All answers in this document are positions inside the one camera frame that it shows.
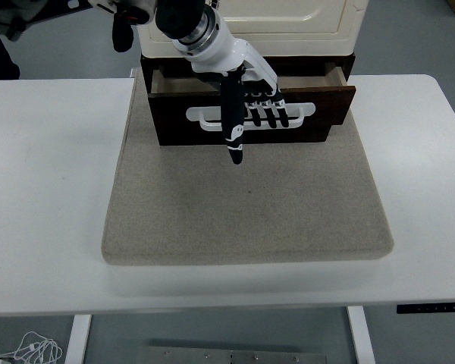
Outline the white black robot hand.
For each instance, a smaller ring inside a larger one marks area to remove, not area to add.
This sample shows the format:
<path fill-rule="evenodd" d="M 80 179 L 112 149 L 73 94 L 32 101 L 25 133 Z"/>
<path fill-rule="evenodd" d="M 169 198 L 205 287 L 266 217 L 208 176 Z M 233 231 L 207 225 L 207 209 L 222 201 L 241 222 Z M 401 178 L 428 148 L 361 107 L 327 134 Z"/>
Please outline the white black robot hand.
<path fill-rule="evenodd" d="M 194 30 L 173 44 L 195 76 L 220 92 L 221 131 L 234 164 L 243 160 L 246 108 L 263 107 L 271 127 L 275 112 L 283 127 L 289 125 L 276 73 L 250 43 L 231 34 L 216 10 L 205 8 Z"/>

